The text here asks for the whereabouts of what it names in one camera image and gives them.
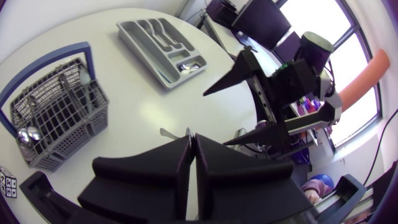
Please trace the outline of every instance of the desk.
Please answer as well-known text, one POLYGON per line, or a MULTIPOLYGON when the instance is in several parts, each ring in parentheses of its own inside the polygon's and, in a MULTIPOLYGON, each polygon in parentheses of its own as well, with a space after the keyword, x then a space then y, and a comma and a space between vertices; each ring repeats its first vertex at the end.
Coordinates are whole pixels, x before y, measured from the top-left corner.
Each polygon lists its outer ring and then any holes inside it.
MULTIPOLYGON (((93 53, 97 79, 109 98, 109 126, 94 137, 55 173, 48 173, 53 188, 78 204, 77 197, 94 177, 91 163, 98 156, 126 157, 146 152, 171 141, 159 134, 160 128, 183 136, 193 132, 225 142, 235 130, 254 129, 256 112, 246 83, 203 97, 207 88, 232 66, 228 54, 211 38, 190 24, 146 9, 113 9, 62 24, 22 46, 0 65, 0 89, 35 59, 60 47, 88 41, 93 53), (163 17, 173 24, 202 54, 208 68, 176 89, 166 92, 154 76, 118 37, 118 21, 163 17)), ((9 115, 9 104, 22 89, 32 84, 61 62, 37 72, 22 84, 3 107, 9 115)), ((0 127, 0 165, 17 177, 20 184, 36 169, 29 169, 15 140, 0 127)), ((196 165, 192 164, 187 218, 198 213, 196 165)), ((18 198, 7 203, 21 223, 43 223, 44 220, 17 191, 18 198)))

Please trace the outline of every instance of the window frame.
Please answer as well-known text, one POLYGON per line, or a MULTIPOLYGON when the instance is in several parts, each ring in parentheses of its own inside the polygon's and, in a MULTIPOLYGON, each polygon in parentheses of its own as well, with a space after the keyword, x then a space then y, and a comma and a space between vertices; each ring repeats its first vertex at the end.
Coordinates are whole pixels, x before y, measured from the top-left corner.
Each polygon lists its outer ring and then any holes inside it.
MULTIPOLYGON (((276 5, 281 8, 287 1, 289 0, 278 0, 276 2, 276 5)), ((368 42, 366 41, 365 34, 355 17, 353 11, 351 8, 348 6, 346 0, 335 0, 337 4, 339 5, 340 9, 343 11, 344 15, 347 17, 347 20, 351 24, 351 26, 348 28, 348 30, 333 44, 335 47, 335 50, 337 50, 341 45, 343 45, 352 35, 355 35, 358 37, 359 43, 362 46, 362 50, 365 54, 366 60, 368 63, 370 60, 373 58, 371 49, 369 47, 368 42)), ((376 96, 376 106, 377 106, 377 113, 376 115, 370 119, 362 128, 359 128, 356 133, 353 133, 351 136, 348 136, 347 140, 342 142, 341 144, 337 145, 336 147, 332 147, 333 153, 336 154, 339 149, 344 147, 345 145, 349 144, 352 142, 354 139, 358 138, 361 136, 361 133, 363 131, 368 130, 369 128, 373 127, 373 124, 375 124, 377 121, 379 121, 382 118, 382 105, 381 105, 381 92, 380 92, 380 84, 377 83, 374 86, 374 92, 376 96)))

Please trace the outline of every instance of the gray cutlery basket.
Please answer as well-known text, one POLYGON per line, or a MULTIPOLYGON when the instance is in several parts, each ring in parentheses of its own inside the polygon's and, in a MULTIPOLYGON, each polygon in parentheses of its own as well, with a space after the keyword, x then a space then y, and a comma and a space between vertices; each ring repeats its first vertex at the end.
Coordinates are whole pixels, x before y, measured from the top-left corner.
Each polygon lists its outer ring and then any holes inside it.
POLYGON ((60 65, 25 88, 10 104, 13 127, 5 126, 9 131, 12 129, 11 134, 15 136, 13 131, 33 126, 39 129, 42 136, 29 149, 32 158, 31 161, 26 161, 29 167, 56 171, 93 136, 108 126, 108 99, 95 79, 88 43, 82 42, 51 52, 40 58, 47 61, 42 65, 59 60, 54 55, 62 52, 67 52, 66 55, 61 55, 65 57, 76 54, 76 48, 77 51, 86 53, 88 66, 80 58, 60 65), (80 84, 82 69, 87 69, 91 78, 89 84, 84 86, 80 84))

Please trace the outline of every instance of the cutlery tray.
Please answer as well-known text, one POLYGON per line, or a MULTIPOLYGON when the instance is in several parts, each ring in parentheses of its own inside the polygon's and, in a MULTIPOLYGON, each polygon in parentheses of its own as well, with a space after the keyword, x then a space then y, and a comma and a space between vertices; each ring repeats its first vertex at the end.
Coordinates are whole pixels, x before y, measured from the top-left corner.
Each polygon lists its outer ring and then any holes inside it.
POLYGON ((120 38, 166 89, 207 67, 199 51, 166 19, 123 21, 117 26, 120 38), (183 65, 192 70, 184 71, 183 65))

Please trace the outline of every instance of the purple object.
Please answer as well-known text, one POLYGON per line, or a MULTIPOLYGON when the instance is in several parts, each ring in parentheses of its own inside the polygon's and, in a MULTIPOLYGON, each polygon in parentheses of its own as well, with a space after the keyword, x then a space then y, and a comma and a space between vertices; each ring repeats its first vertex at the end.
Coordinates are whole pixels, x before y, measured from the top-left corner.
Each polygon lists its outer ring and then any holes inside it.
POLYGON ((305 183, 301 187, 301 189, 303 191, 314 190, 317 192, 319 197, 323 197, 333 190, 330 186, 326 185, 324 182, 322 182, 321 180, 317 180, 317 179, 311 179, 311 180, 307 181, 307 183, 305 183))
POLYGON ((317 179, 325 183, 327 186, 331 187, 332 189, 335 188, 335 183, 333 180, 326 174, 318 174, 313 176, 310 180, 317 179))

